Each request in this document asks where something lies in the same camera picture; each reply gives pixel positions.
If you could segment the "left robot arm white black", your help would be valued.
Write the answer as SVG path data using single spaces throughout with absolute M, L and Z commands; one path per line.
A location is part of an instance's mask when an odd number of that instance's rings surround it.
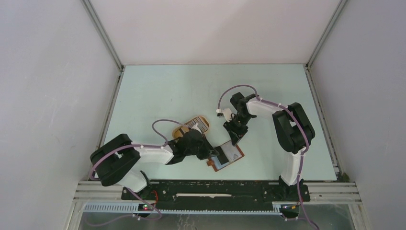
M 191 128 L 183 136 L 170 140 L 165 146 L 135 144 L 127 134 L 120 134 L 90 155 L 91 171 L 102 186 L 121 185 L 133 191 L 139 199 L 151 195 L 145 172 L 136 171 L 137 163 L 172 165 L 188 156 L 206 160 L 219 152 L 198 129 Z

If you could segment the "white striped credit card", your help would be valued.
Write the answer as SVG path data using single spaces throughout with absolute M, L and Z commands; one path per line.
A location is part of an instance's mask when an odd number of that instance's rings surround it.
M 241 153 L 238 146 L 233 146 L 231 143 L 227 143 L 226 145 L 224 145 L 223 151 L 228 157 L 229 162 L 237 161 L 243 157 L 243 153 Z

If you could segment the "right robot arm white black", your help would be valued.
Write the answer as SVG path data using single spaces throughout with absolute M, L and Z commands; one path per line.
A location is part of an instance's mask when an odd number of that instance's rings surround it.
M 236 112 L 218 107 L 216 113 L 225 118 L 224 128 L 228 132 L 232 145 L 248 132 L 248 122 L 258 116 L 273 122 L 278 143 L 286 151 L 286 166 L 280 175 L 283 184 L 279 186 L 279 196 L 284 200 L 293 199 L 300 181 L 304 155 L 308 151 L 315 131 L 303 107 L 299 103 L 288 106 L 262 99 L 256 94 L 244 96 L 238 92 L 230 99 Z

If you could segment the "brown leather card holder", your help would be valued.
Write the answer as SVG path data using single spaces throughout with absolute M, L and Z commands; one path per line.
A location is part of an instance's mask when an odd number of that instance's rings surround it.
M 225 142 L 214 149 L 219 155 L 210 157 L 206 164 L 212 167 L 215 172 L 224 169 L 245 156 L 241 148 L 237 144 L 233 145 L 232 141 Z

